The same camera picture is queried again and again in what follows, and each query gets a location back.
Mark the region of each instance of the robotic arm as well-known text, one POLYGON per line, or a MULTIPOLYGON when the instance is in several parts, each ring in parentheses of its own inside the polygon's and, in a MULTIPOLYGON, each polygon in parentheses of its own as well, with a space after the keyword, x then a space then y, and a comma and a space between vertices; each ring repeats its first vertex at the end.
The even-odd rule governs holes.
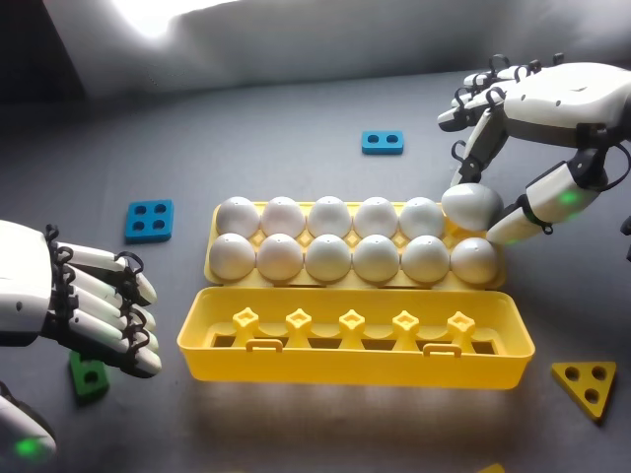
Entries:
MULTIPOLYGON (((140 258, 58 242, 58 235, 53 226, 44 235, 0 221, 0 346, 41 336, 132 376, 157 374, 156 322, 143 308, 156 292, 140 258)), ((0 382, 0 470, 43 462, 55 448, 46 421, 0 382)))
POLYGON ((588 207, 605 190, 621 182, 631 169, 631 156, 620 144, 631 139, 631 72, 593 63, 553 66, 539 61, 510 66, 502 55, 491 58, 490 70, 468 76, 456 91, 452 109, 441 114, 444 131, 474 126, 468 143, 458 141, 452 156, 460 161, 452 185, 479 182, 482 172, 501 151, 508 137, 576 149, 568 162, 549 169, 526 187, 488 229, 494 243, 513 243, 544 232, 588 207), (494 60, 506 67, 497 71, 494 60), (456 153, 464 146, 462 156, 456 153), (618 148, 627 171, 608 182, 605 158, 618 148))

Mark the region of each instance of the white egg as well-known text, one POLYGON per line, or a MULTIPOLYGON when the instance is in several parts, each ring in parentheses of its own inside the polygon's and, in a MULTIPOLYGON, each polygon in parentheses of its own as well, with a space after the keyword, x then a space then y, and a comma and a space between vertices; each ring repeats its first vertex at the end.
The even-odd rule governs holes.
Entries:
POLYGON ((445 216, 436 202, 425 197, 408 200, 398 217, 403 234, 415 239, 422 235, 440 237, 445 230, 445 216))
POLYGON ((476 183, 449 188, 443 194, 442 204, 445 215, 452 222, 473 232, 488 230, 504 208, 500 194, 476 183))
POLYGON ((256 268, 272 281, 285 281, 303 269, 303 250, 290 236, 268 236, 256 255, 256 268))
POLYGON ((382 197, 371 197, 362 202, 353 219, 355 232, 361 238, 370 235, 392 237, 398 227, 394 206, 382 197))
POLYGON ((450 253, 435 236, 418 236, 405 247, 401 268, 419 283, 433 283, 449 272, 450 253))
POLYGON ((293 199, 275 197, 265 206, 260 217, 260 227, 270 236, 285 234, 297 237, 305 229, 305 215, 293 199))
POLYGON ((256 207, 244 197, 231 197, 219 206, 215 225, 217 233, 250 238, 258 230, 260 217, 256 207))
POLYGON ((488 283, 497 274, 499 264, 495 248, 484 238, 464 239, 452 250, 452 271, 467 283, 488 283))
POLYGON ((353 253, 353 269, 363 279, 380 283, 398 271, 398 251, 392 241, 382 235, 362 239, 353 253))
POLYGON ((255 261, 254 248, 241 235, 219 235, 210 247, 210 267, 222 279, 244 278, 254 269, 255 261))
POLYGON ((351 251, 339 236, 318 236, 307 248, 305 269, 321 281, 343 278, 351 269, 351 251))
POLYGON ((353 220, 346 204, 337 197, 322 197, 307 216, 307 229, 314 237, 336 235, 346 237, 351 231, 353 220))

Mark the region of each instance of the gray table surface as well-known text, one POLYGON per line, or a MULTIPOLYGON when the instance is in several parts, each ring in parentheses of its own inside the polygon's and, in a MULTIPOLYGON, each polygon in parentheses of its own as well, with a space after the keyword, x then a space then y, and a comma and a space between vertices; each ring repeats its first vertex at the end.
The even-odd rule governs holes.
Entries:
MULTIPOLYGON (((164 372, 109 370, 100 402, 74 404, 68 354, 48 340, 0 349, 0 379, 57 431, 49 472, 626 471, 631 463, 631 213, 624 183, 576 221, 507 250, 503 291, 536 346, 510 391, 202 383, 175 343, 195 294, 213 208, 227 197, 440 200, 456 162, 436 116, 464 74, 260 89, 159 100, 0 109, 0 219, 138 252, 159 301, 164 372), (400 157, 366 157, 366 129, 399 129, 400 157), (171 198, 174 237, 125 246, 131 201, 171 198), (553 362, 615 361, 601 427, 551 377, 553 362)), ((571 150, 510 141, 484 182, 510 202, 571 150)), ((611 173, 621 166, 612 160, 611 173)))

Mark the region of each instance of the yellow egg carton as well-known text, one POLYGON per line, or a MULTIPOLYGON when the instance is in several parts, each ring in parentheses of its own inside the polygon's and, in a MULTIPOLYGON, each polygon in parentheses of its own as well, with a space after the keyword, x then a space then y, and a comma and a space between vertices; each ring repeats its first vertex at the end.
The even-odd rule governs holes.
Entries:
MULTIPOLYGON (((267 202, 254 202, 254 206, 258 211, 258 214, 262 214, 263 209, 267 205, 267 202)), ((314 206, 314 202, 299 202, 301 210, 305 217, 309 214, 312 207, 314 206)), ((351 216, 354 218, 355 214, 359 210, 361 202, 346 202, 348 207, 348 211, 351 216)), ((403 210, 403 206, 405 202, 392 202, 394 206, 394 210, 397 215, 400 215, 403 210)), ((346 276, 342 279, 332 282, 326 283, 320 281, 313 276, 311 276, 307 270, 303 267, 303 269, 298 273, 295 277, 290 280, 277 282, 277 281, 269 281, 265 277, 263 277, 256 268, 254 268, 247 276, 238 280, 238 281, 228 281, 219 278, 213 273, 213 270, 210 266, 210 247, 213 242, 219 236, 217 232, 216 226, 216 218, 217 211, 219 210, 219 206, 215 209, 213 213, 213 221, 210 230, 210 237, 208 238, 208 247, 206 249, 206 263, 204 266, 204 275, 206 279, 214 284, 221 285, 231 285, 231 286, 246 286, 246 287, 272 287, 272 286, 300 286, 300 287, 329 287, 329 288, 364 288, 370 289, 374 287, 383 287, 383 288, 418 288, 418 289, 442 289, 442 290, 483 290, 483 289, 497 289, 502 286, 506 280, 506 268, 504 264, 504 256, 502 249, 500 247, 496 247, 496 250, 499 255, 499 270, 497 275, 493 278, 493 280, 489 281, 486 284, 475 285, 462 281, 459 279, 452 271, 450 271, 445 278, 435 283, 419 283, 418 281, 413 280, 409 276, 405 274, 405 272, 400 269, 391 279, 383 282, 383 283, 371 283, 360 276, 358 276, 355 271, 351 268, 346 276)), ((454 247, 460 243, 462 240, 470 237, 485 237, 485 232, 471 232, 465 229, 458 227, 456 224, 451 222, 447 217, 445 218, 445 232, 442 237, 443 243, 447 247, 448 251, 454 249, 454 247)), ((303 249, 303 254, 307 252, 307 248, 310 243, 315 239, 307 229, 305 229, 295 240, 300 244, 303 249)), ((249 242, 254 248, 254 251, 258 252, 261 244, 265 240, 265 234, 263 230, 259 229, 250 239, 249 242)), ((403 253, 405 246, 410 243, 410 239, 403 234, 400 229, 397 229, 396 234, 391 238, 392 242, 396 245, 398 249, 399 255, 403 253)), ((344 237, 344 241, 348 244, 351 252, 354 252, 355 247, 361 241, 361 237, 355 233, 355 230, 351 229, 350 233, 344 237)))
POLYGON ((201 291, 177 343, 204 381, 509 389, 534 346, 492 291, 201 291))

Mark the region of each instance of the blue block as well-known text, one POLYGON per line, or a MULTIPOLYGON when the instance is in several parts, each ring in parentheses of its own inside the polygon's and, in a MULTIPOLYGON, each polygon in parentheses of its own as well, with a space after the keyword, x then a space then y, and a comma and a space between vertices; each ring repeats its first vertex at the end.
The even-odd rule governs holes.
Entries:
POLYGON ((173 226, 173 200, 132 202, 127 211, 125 239, 128 243, 167 241, 171 239, 173 226))
POLYGON ((403 153, 403 132, 365 131, 362 152, 365 155, 400 155, 403 153))

